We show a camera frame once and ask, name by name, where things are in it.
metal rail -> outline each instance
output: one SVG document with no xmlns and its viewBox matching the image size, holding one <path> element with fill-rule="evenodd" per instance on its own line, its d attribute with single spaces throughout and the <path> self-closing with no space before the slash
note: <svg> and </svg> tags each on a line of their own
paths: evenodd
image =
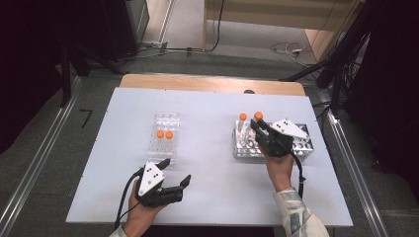
<svg viewBox="0 0 419 237">
<path fill-rule="evenodd" d="M 43 139 L 40 149 L 35 155 L 23 179 L 21 180 L 21 183 L 15 189 L 8 203 L 6 204 L 0 219 L 0 236 L 8 236 L 12 230 L 12 227 L 18 218 L 22 207 L 24 206 L 32 188 L 34 187 L 35 182 L 37 181 L 43 164 L 48 158 L 49 152 L 51 151 L 56 138 L 59 136 L 61 129 L 64 126 L 68 115 L 74 106 L 80 91 L 81 84 L 81 78 L 76 77 L 72 85 L 72 97 L 70 98 L 66 107 L 59 110 L 55 120 L 52 123 L 52 126 L 49 128 L 49 131 L 46 134 L 46 137 Z"/>
<path fill-rule="evenodd" d="M 329 94 L 326 90 L 319 90 L 319 96 L 322 102 L 330 101 Z M 330 111 L 327 113 L 327 117 L 330 125 L 332 126 L 333 133 L 335 134 L 336 140 L 339 144 L 343 159 L 349 170 L 349 174 L 351 175 L 352 182 L 354 182 L 355 190 L 358 193 L 358 197 L 363 206 L 367 220 L 370 223 L 374 236 L 388 237 L 388 232 L 385 228 L 384 222 L 382 221 L 376 202 L 374 201 L 373 195 L 368 188 L 363 173 L 358 167 L 357 161 L 352 153 L 348 140 L 346 139 L 341 122 L 335 119 Z"/>
</svg>

black cable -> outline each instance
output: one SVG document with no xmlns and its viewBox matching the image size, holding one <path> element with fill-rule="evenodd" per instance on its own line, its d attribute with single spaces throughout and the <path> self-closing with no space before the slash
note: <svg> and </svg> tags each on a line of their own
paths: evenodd
<svg viewBox="0 0 419 237">
<path fill-rule="evenodd" d="M 224 1 L 225 0 L 222 0 L 222 2 L 221 2 L 221 8 L 219 10 L 219 16 L 218 16 L 218 25 L 217 25 L 217 30 L 216 30 L 217 37 L 216 37 L 215 45 L 212 47 L 212 49 L 203 51 L 202 49 L 195 48 L 195 47 L 186 47 L 186 48 L 181 48 L 181 47 L 164 47 L 164 48 L 163 47 L 151 47 L 151 48 L 159 49 L 159 50 L 166 50 L 167 49 L 167 50 L 178 50 L 178 51 L 187 51 L 187 52 L 190 52 L 190 51 L 212 52 L 212 51 L 214 51 L 216 49 L 216 47 L 218 46 L 218 43 L 219 43 L 219 29 L 220 29 L 220 25 L 221 25 L 222 11 L 224 9 Z"/>
<path fill-rule="evenodd" d="M 298 195 L 300 198 L 302 198 L 302 195 L 304 193 L 304 181 L 305 181 L 305 177 L 302 175 L 302 165 L 301 162 L 299 161 L 298 157 L 296 157 L 296 155 L 293 153 L 293 150 L 288 150 L 286 148 L 286 146 L 277 138 L 275 138 L 275 140 L 277 141 L 277 143 L 281 146 L 282 149 L 286 150 L 289 152 L 290 155 L 292 155 L 292 157 L 295 160 L 296 166 L 298 167 Z"/>
<path fill-rule="evenodd" d="M 121 223 L 121 219 L 123 218 L 123 216 L 125 214 L 127 214 L 129 212 L 129 210 L 124 213 L 123 216 L 121 216 L 121 212 L 123 211 L 123 206 L 124 206 L 124 201 L 126 200 L 126 193 L 128 191 L 129 185 L 132 182 L 133 179 L 135 179 L 137 176 L 139 176 L 139 174 L 141 173 L 142 168 L 135 172 L 134 174 L 132 174 L 132 176 L 129 178 L 128 182 L 126 182 L 126 187 L 124 188 L 124 192 L 123 192 L 123 197 L 121 198 L 121 202 L 120 202 L 120 208 L 118 209 L 118 215 L 117 215 L 117 219 L 115 220 L 115 229 L 118 229 L 118 227 L 120 226 Z"/>
<path fill-rule="evenodd" d="M 224 0 L 222 0 L 222 3 L 221 3 L 221 9 L 219 10 L 219 17 L 218 17 L 218 26 L 217 26 L 217 30 L 216 30 L 216 34 L 217 34 L 217 36 L 216 36 L 216 42 L 215 42 L 215 45 L 213 46 L 213 48 L 212 49 L 210 49 L 209 51 L 206 51 L 206 52 L 212 52 L 212 51 L 214 51 L 215 49 L 216 49 L 216 47 L 218 46 L 218 43 L 219 43 L 219 27 L 220 27 L 220 25 L 221 25 L 221 16 L 222 16 L 222 10 L 224 9 Z"/>
<path fill-rule="evenodd" d="M 296 166 L 298 167 L 298 170 L 299 170 L 299 174 L 298 174 L 298 194 L 302 198 L 302 194 L 304 193 L 304 181 L 305 181 L 305 177 L 302 175 L 302 165 L 301 165 L 301 162 L 299 161 L 298 157 L 296 157 L 295 154 L 293 154 L 292 151 L 290 152 L 290 154 L 294 158 Z"/>
</svg>

wooden panel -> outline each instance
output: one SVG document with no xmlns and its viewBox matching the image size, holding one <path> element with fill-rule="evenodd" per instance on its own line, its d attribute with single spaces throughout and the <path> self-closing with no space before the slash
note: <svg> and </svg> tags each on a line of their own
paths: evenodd
<svg viewBox="0 0 419 237">
<path fill-rule="evenodd" d="M 256 94 L 305 96 L 301 84 L 297 82 L 247 80 L 228 77 L 128 74 L 124 76 L 120 86 L 226 93 L 243 93 L 245 90 L 253 90 Z"/>
<path fill-rule="evenodd" d="M 268 26 L 280 26 L 319 30 L 329 19 L 336 22 L 346 16 L 355 0 L 228 0 L 224 3 L 222 20 Z M 207 20 L 218 19 L 221 0 L 208 2 Z M 330 30 L 330 24 L 323 30 Z"/>
<path fill-rule="evenodd" d="M 335 15 L 341 14 L 335 12 L 333 9 L 330 16 L 331 20 L 326 21 L 323 25 L 325 26 L 322 31 L 318 30 L 305 30 L 308 41 L 310 42 L 312 51 L 317 61 L 323 60 L 328 57 L 328 53 L 333 52 L 336 47 L 336 41 L 339 36 L 348 31 L 355 18 L 358 16 L 359 11 L 362 8 L 362 4 L 359 0 L 352 0 L 343 15 L 339 15 L 339 18 L 334 17 Z"/>
</svg>

test tube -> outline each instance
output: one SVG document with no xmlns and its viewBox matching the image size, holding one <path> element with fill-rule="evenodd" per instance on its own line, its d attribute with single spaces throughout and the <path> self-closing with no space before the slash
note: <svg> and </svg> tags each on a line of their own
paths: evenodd
<svg viewBox="0 0 419 237">
<path fill-rule="evenodd" d="M 165 146 L 164 146 L 164 150 L 166 152 L 169 152 L 169 153 L 173 152 L 173 140 L 172 140 L 172 138 L 173 138 L 173 131 L 171 131 L 171 130 L 166 131 L 166 143 L 165 143 Z"/>
<path fill-rule="evenodd" d="M 263 114 L 260 113 L 260 112 L 256 112 L 252 119 L 255 120 L 255 121 L 258 121 L 258 120 L 260 120 L 262 118 L 263 118 Z M 241 141 L 242 142 L 241 143 L 242 146 L 245 146 L 246 144 L 249 143 L 249 138 L 250 138 L 249 132 L 250 132 L 250 129 L 251 128 L 252 127 L 250 126 L 250 124 L 246 127 L 246 130 L 244 131 L 244 134 L 243 134 L 244 135 L 244 138 Z"/>
<path fill-rule="evenodd" d="M 163 137 L 164 137 L 164 131 L 162 130 L 157 130 L 156 132 L 156 136 L 157 136 L 157 150 L 159 150 L 159 148 L 163 148 Z"/>
<path fill-rule="evenodd" d="M 253 116 L 253 119 L 255 120 L 255 121 L 258 121 L 258 120 L 260 120 L 260 119 L 262 119 L 263 118 L 263 114 L 262 113 L 260 113 L 260 112 L 256 112 L 255 113 L 255 115 Z"/>
<path fill-rule="evenodd" d="M 237 131 L 241 132 L 241 130 L 243 129 L 243 123 L 247 119 L 247 115 L 242 113 L 242 114 L 240 114 L 239 118 L 240 118 L 240 120 L 238 121 Z"/>
</svg>

white table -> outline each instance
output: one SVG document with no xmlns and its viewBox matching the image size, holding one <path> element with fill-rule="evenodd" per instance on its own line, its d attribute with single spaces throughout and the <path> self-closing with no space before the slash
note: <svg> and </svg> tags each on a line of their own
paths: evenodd
<svg viewBox="0 0 419 237">
<path fill-rule="evenodd" d="M 127 179 L 146 162 L 154 114 L 181 116 L 178 162 L 163 187 L 188 174 L 182 202 L 155 219 L 164 225 L 273 226 L 280 223 L 263 164 L 232 157 L 233 121 L 261 111 L 266 121 L 305 123 L 314 152 L 303 162 L 304 202 L 326 226 L 352 226 L 310 101 L 301 96 L 117 88 L 69 210 L 67 222 L 114 222 Z M 293 184 L 297 186 L 297 167 Z"/>
</svg>

